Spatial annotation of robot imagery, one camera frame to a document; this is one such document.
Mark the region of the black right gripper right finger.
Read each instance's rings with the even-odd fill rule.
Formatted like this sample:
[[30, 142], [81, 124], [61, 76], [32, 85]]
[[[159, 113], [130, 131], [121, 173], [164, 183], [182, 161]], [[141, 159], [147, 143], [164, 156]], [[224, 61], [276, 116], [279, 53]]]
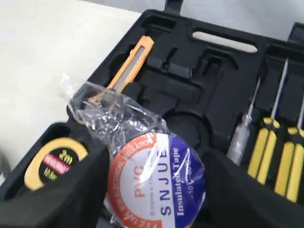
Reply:
[[219, 150], [202, 155], [206, 199], [217, 228], [302, 228], [304, 208], [251, 178]]

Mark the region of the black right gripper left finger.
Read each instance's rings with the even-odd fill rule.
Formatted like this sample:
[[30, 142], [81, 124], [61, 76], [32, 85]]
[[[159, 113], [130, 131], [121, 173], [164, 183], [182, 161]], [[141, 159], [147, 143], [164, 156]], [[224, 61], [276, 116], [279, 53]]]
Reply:
[[35, 191], [0, 204], [2, 228], [95, 228], [106, 194], [109, 151], [79, 164]]

